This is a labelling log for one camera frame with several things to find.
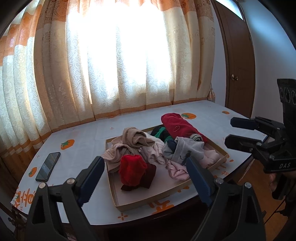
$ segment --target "door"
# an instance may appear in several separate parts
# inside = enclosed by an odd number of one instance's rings
[[[226,58],[225,106],[251,117],[255,96],[255,58],[246,22],[213,0]]]

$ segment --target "window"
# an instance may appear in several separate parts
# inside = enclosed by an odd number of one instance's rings
[[[242,14],[239,10],[238,5],[233,1],[233,0],[216,0],[217,2],[223,4],[225,7],[227,7],[229,10],[231,10],[232,12],[234,12],[237,16],[239,16],[242,20]]]

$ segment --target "table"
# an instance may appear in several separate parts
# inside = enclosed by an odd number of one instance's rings
[[[17,206],[20,211],[28,214],[34,192],[39,184],[35,181],[35,175],[29,177],[28,174],[34,167],[37,167],[38,172],[49,153],[59,151],[61,152],[61,156],[47,184],[49,186],[62,184],[68,178],[76,177],[82,169],[89,166],[96,156],[104,153],[106,139],[121,135],[123,129],[128,126],[146,129],[160,125],[161,116],[171,112],[195,114],[197,117],[195,119],[189,119],[188,122],[229,153],[227,162],[212,172],[217,177],[227,177],[250,157],[248,153],[227,149],[224,145],[226,136],[235,134],[260,140],[266,138],[265,134],[258,131],[231,127],[230,119],[232,117],[243,116],[209,101],[177,104],[94,121],[55,132],[48,138],[22,177],[16,195],[11,201],[12,205]],[[61,143],[69,139],[75,140],[74,145],[66,150],[61,150]],[[19,194],[21,195],[20,202],[17,203],[16,198]],[[190,185],[165,199],[122,213],[113,204],[105,169],[89,202],[84,204],[82,209],[91,225],[115,225],[124,222],[129,223],[129,221],[143,219],[145,217],[150,217],[149,220],[154,219],[154,217],[159,218],[162,216],[162,211],[164,213],[173,213],[175,210],[179,210],[178,205],[186,201],[198,200],[195,197],[196,195],[197,192],[194,186]],[[64,207],[61,203],[58,203],[58,208],[62,222],[68,223]]]

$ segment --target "smartphone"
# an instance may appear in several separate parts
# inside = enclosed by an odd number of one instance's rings
[[[47,182],[50,174],[52,173],[52,170],[54,168],[54,165],[57,163],[61,153],[60,152],[54,152],[50,153],[47,158],[45,159],[45,162],[43,163],[41,169],[39,170],[36,181],[37,182]]]

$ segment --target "dark red cloth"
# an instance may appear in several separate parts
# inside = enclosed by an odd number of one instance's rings
[[[122,185],[121,190],[131,191],[131,190],[137,189],[138,187],[150,188],[153,178],[155,176],[155,173],[156,173],[156,165],[147,163],[147,169],[145,170],[145,173],[140,180],[140,184],[137,186]]]
[[[203,134],[201,134],[188,121],[184,120],[177,113],[168,113],[163,115],[161,117],[161,122],[173,139],[176,137],[189,138],[192,134],[199,134],[205,143],[208,141],[208,139]]]
[[[137,186],[147,169],[140,155],[124,155],[120,160],[119,175],[124,185]]]

